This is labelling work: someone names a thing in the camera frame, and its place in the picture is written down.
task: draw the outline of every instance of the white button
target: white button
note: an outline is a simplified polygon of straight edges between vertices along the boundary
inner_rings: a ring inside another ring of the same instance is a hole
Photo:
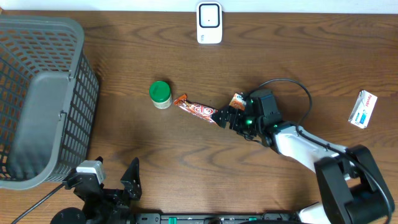
[[[202,27],[218,27],[219,23],[219,9],[216,4],[203,4],[200,10],[200,25]]]

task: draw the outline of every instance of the basket bottom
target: basket bottom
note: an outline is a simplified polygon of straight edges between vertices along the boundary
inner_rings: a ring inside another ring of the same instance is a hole
[[[31,179],[49,163],[68,83],[67,72],[32,79],[7,161],[12,178]]]

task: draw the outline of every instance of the green lid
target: green lid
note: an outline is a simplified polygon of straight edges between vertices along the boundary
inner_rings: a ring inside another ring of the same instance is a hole
[[[156,103],[165,102],[171,94],[169,85],[163,81],[156,81],[149,88],[149,95]]]

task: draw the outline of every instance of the red candy wrapper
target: red candy wrapper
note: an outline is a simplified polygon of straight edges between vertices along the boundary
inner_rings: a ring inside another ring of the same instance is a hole
[[[174,105],[179,106],[186,112],[198,116],[199,118],[205,119],[210,123],[215,123],[211,115],[216,113],[217,110],[208,106],[201,105],[199,103],[190,103],[187,101],[187,95],[184,94],[174,101]]]

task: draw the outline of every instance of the wood grain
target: wood grain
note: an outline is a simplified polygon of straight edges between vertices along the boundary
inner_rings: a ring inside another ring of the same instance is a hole
[[[84,27],[84,50],[101,82],[88,158],[103,156],[105,186],[121,188],[138,157],[142,208],[261,213],[320,200],[315,175],[295,161],[177,107],[156,109],[148,94],[156,80],[168,81],[174,98],[186,93],[214,108],[271,78],[300,80],[314,100],[305,128],[331,142],[369,147],[398,198],[397,16],[227,13],[222,43],[199,45],[194,13],[5,14],[71,17]],[[295,121],[307,109],[305,93],[293,84],[269,88],[285,119]],[[347,123],[362,89],[379,97],[364,130]],[[0,190],[0,222],[11,222],[55,186]],[[21,223],[48,223],[59,210],[82,205],[61,190]]]

